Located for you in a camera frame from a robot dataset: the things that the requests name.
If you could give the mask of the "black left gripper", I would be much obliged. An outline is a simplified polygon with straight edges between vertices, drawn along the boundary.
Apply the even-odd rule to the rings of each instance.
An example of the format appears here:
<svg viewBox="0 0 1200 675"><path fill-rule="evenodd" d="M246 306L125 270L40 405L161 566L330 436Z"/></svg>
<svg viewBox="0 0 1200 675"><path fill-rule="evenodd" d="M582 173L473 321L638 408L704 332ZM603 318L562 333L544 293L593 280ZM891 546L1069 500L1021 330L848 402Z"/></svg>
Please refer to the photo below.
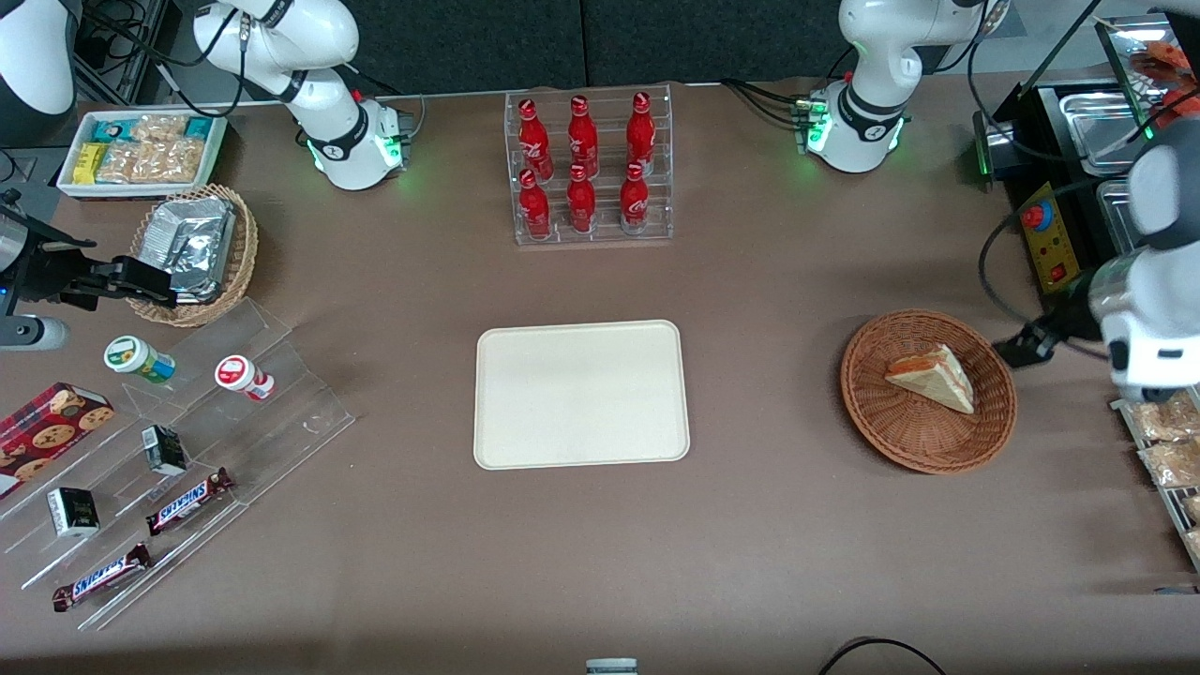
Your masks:
<svg viewBox="0 0 1200 675"><path fill-rule="evenodd" d="M1033 368L1055 356L1055 344L1076 338L1088 342L1103 340L1099 321L1088 303L1094 275L1080 275L1046 299L1046 311L1028 325L1031 341L1009 338L996 341L994 351L1010 368Z"/></svg>

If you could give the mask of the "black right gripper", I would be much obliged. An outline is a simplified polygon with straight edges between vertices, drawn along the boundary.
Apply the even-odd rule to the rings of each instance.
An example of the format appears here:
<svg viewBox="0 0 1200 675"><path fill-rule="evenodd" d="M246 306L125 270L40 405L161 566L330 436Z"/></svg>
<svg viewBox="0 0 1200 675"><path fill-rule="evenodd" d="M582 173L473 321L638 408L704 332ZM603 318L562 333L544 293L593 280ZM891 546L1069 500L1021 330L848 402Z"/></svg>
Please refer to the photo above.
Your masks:
<svg viewBox="0 0 1200 675"><path fill-rule="evenodd" d="M145 301L158 307L178 307L172 274L128 255L96 263L83 253L95 247L48 225L28 223L22 252L13 262L13 295L19 301L65 304L94 311L96 295ZM102 277L92 281L94 274Z"/></svg>

